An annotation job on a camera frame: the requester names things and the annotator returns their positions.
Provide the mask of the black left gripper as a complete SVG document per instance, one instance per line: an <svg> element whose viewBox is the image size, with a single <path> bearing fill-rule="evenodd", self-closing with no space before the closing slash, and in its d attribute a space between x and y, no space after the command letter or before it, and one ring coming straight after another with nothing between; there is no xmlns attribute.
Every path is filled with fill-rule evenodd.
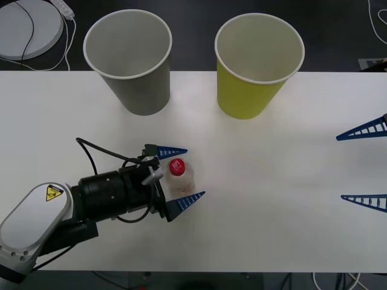
<svg viewBox="0 0 387 290"><path fill-rule="evenodd" d="M126 205L120 213L127 214L144 209L141 218L145 218L149 213L158 213L161 218L172 222L197 202L206 193L205 191L166 203L160 184L163 170L158 158L170 158L187 152L188 150L183 148L145 144L144 156L138 158L138 164L129 166L129 162L125 161L120 168L120 174L125 186Z"/></svg>

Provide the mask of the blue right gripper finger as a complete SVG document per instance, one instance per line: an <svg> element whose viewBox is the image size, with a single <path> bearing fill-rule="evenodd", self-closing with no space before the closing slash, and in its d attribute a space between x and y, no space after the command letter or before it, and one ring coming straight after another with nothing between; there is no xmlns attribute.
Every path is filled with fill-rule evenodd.
<svg viewBox="0 0 387 290"><path fill-rule="evenodd" d="M362 138L377 138L386 136L386 114L350 129L336 137L337 141L355 140Z"/></svg>
<svg viewBox="0 0 387 290"><path fill-rule="evenodd" d="M386 213L386 194L384 195L341 195L343 200L366 208Z"/></svg>

